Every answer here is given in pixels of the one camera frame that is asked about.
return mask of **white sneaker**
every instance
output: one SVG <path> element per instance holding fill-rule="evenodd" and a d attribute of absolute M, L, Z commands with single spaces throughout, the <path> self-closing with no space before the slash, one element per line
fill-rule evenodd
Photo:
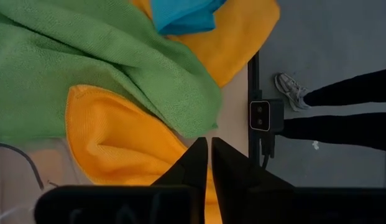
<path fill-rule="evenodd" d="M 286 73 L 279 73 L 274 76 L 275 87 L 288 97 L 294 111 L 308 110 L 311 106 L 303 101 L 307 89 L 300 86 L 291 76 Z"/>

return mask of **gray floor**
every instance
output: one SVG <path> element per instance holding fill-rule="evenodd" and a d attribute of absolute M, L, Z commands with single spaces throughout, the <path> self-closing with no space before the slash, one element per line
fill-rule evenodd
<path fill-rule="evenodd" d="M 279 71 L 314 90 L 386 68 L 386 0 L 278 3 L 281 18 L 260 50 L 264 97 L 281 97 L 272 83 L 272 75 Z M 319 107 L 302 113 L 292 112 L 286 104 L 285 117 L 369 112 L 386 112 L 386 103 Z M 386 186 L 386 153 L 321 142 L 316 150 L 312 143 L 277 137 L 269 171 L 296 186 Z"/>

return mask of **black cable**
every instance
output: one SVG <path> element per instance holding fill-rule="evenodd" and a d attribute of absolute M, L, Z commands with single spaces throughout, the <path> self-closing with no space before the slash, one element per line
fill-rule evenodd
<path fill-rule="evenodd" d="M 263 158 L 263 163 L 262 163 L 262 168 L 263 169 L 266 169 L 267 163 L 269 163 L 269 157 L 270 157 L 270 155 L 266 154 L 265 157 Z"/>
<path fill-rule="evenodd" d="M 34 173 L 35 178 L 37 179 L 37 183 L 38 183 L 39 188 L 41 190 L 44 189 L 44 183 L 42 182 L 41 176 L 39 176 L 39 172 L 38 172 L 37 167 L 35 166 L 35 164 L 32 161 L 32 159 L 25 152 L 21 151 L 20 149 L 14 147 L 14 146 L 10 146 L 10 145 L 4 144 L 4 143 L 0 143 L 0 147 L 6 148 L 6 149 L 10 149 L 10 150 L 12 150 L 12 151 L 22 155 L 27 160 L 27 162 L 30 164 L 32 172 Z"/>

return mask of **leg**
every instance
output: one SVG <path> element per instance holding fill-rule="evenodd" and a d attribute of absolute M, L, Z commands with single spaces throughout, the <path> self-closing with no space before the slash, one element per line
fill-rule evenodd
<path fill-rule="evenodd" d="M 295 111 L 310 106 L 342 106 L 368 102 L 386 102 L 386 70 L 359 75 L 308 93 L 285 73 L 275 76 L 275 86 L 290 99 Z"/>
<path fill-rule="evenodd" d="M 280 135 L 386 151 L 386 113 L 286 119 Z"/>

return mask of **microfiber cloth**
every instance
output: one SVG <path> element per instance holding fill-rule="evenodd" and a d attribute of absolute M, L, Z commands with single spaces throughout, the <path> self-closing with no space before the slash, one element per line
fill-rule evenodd
<path fill-rule="evenodd" d="M 66 127 L 71 154 L 94 184 L 151 185 L 186 151 L 157 118 L 95 86 L 70 88 Z M 221 223 L 209 169 L 205 202 L 206 223 Z"/>
<path fill-rule="evenodd" d="M 132 2 L 155 23 L 150 0 Z M 223 87 L 263 45 L 280 17 L 280 9 L 275 0 L 227 0 L 214 16 L 216 28 L 212 31 L 167 37 L 194 52 Z"/>
<path fill-rule="evenodd" d="M 213 12 L 225 0 L 150 0 L 160 34 L 194 34 L 215 28 Z"/>
<path fill-rule="evenodd" d="M 122 0 L 0 0 L 0 141 L 65 135 L 69 87 L 100 86 L 186 138 L 216 127 L 219 87 Z"/>

